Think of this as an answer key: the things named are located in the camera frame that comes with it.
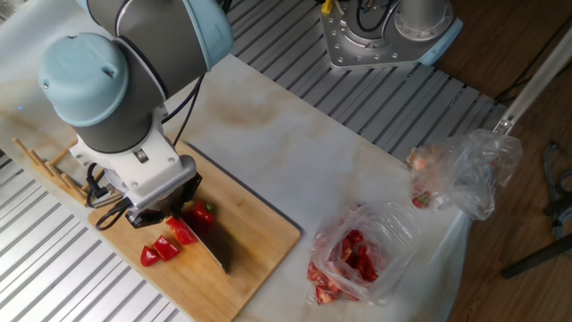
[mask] light blue robot joint cap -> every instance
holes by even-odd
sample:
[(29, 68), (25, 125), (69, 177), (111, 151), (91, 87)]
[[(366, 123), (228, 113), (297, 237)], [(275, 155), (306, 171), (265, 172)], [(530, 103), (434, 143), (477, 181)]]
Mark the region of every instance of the light blue robot joint cap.
[(231, 23), (215, 0), (184, 0), (183, 3), (197, 31), (206, 70), (210, 72), (232, 50)]
[(42, 57), (38, 83), (69, 125), (101, 123), (121, 104), (129, 67), (121, 49), (92, 33), (55, 41)]

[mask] metal mounting plate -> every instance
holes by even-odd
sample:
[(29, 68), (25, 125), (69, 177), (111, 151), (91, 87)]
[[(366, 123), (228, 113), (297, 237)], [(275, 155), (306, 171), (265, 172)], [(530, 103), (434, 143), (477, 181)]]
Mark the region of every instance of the metal mounting plate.
[(342, 70), (360, 70), (378, 67), (414, 66), (441, 37), (429, 41), (413, 41), (404, 38), (395, 27), (395, 15), (391, 13), (384, 32), (384, 46), (363, 47), (350, 41), (345, 35), (343, 14), (334, 8), (322, 13), (324, 38), (332, 67)]

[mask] red food pieces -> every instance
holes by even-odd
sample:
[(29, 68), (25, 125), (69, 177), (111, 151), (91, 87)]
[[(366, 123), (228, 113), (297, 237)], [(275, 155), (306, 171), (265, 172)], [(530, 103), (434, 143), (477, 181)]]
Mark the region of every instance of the red food pieces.
[(375, 281), (378, 275), (375, 273), (375, 267), (374, 264), (372, 264), (372, 260), (367, 256), (366, 246), (359, 245), (359, 251), (357, 253), (359, 255), (359, 261), (354, 268), (357, 269), (364, 281)]
[(199, 237), (204, 237), (215, 225), (215, 206), (200, 200), (183, 210), (182, 217)]
[(307, 267), (307, 280), (312, 282), (314, 286), (327, 285), (328, 282), (330, 282), (328, 276), (322, 273), (322, 271), (315, 266), (314, 262), (310, 262), (310, 265)]
[(346, 238), (350, 239), (354, 244), (364, 241), (364, 235), (358, 229), (354, 229), (349, 232), (348, 235), (346, 235)]
[(317, 286), (315, 288), (315, 297), (317, 299), (318, 305), (332, 303), (338, 300), (339, 294), (332, 294), (327, 288), (323, 286)]
[(187, 224), (180, 220), (171, 217), (167, 220), (167, 224), (172, 230), (172, 233), (175, 235), (175, 239), (181, 245), (189, 245), (191, 243), (198, 242), (197, 236), (190, 230)]
[[(376, 259), (375, 256), (378, 256), (376, 255), (377, 247), (371, 242), (367, 242), (366, 238), (359, 230), (354, 229), (350, 231), (338, 245), (341, 246), (341, 260), (351, 268), (357, 270), (363, 282), (371, 283), (379, 277), (375, 271), (372, 258), (370, 257), (370, 255), (372, 255), (374, 256), (374, 259)], [(345, 278), (350, 278), (348, 268), (332, 267), (332, 269), (335, 274), (341, 275)], [(343, 292), (334, 281), (328, 278), (328, 276), (317, 267), (313, 261), (310, 262), (307, 268), (307, 279), (312, 282), (313, 286), (315, 286), (315, 296), (318, 305), (336, 301), (342, 294), (352, 301), (359, 301), (359, 298), (355, 295)]]
[(431, 192), (425, 191), (411, 200), (413, 205), (419, 209), (427, 208), (431, 202)]
[(307, 279), (315, 286), (315, 296), (318, 305), (338, 300), (341, 290), (326, 276), (314, 262), (307, 267)]
[(374, 264), (367, 255), (367, 248), (364, 244), (364, 235), (357, 229), (349, 232), (341, 241), (341, 260), (350, 267), (356, 269), (366, 282), (373, 282), (378, 274), (375, 272)]
[(160, 259), (159, 254), (149, 246), (143, 246), (141, 251), (141, 265), (143, 267), (150, 267)]
[(163, 261), (168, 261), (173, 259), (175, 256), (179, 255), (179, 250), (174, 247), (166, 238), (161, 235), (157, 241), (153, 244), (153, 248), (156, 250), (157, 254), (161, 257)]

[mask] plastic container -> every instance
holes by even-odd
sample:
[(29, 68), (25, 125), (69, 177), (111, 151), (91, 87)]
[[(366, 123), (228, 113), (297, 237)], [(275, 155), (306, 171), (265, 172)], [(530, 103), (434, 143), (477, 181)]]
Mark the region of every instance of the plastic container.
[[(418, 235), (419, 224), (409, 205), (361, 206), (325, 218), (308, 267), (314, 286), (309, 301), (324, 304), (346, 298), (387, 304), (416, 254)], [(348, 246), (352, 236), (356, 242)]]

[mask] wooden floor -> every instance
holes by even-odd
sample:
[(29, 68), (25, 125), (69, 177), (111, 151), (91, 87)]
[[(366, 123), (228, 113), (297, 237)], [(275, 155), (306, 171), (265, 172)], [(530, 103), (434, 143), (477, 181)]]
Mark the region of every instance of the wooden floor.
[(570, 0), (451, 0), (463, 30), (437, 63), (495, 97), (518, 77), (560, 24)]
[[(569, 0), (453, 3), (466, 27), (440, 67), (490, 96), (520, 74), (572, 13)], [(486, 14), (490, 21), (484, 19)], [(572, 70), (555, 80), (518, 122), (513, 135), (522, 140), (524, 160), (496, 214), (473, 224), (449, 321), (572, 321), (572, 257), (560, 256), (511, 280), (500, 274), (507, 265), (554, 241), (551, 219), (543, 214), (549, 194), (542, 155), (550, 140), (572, 150), (570, 84)], [(568, 168), (572, 158), (556, 159), (556, 175)], [(566, 227), (572, 232), (570, 224)]]

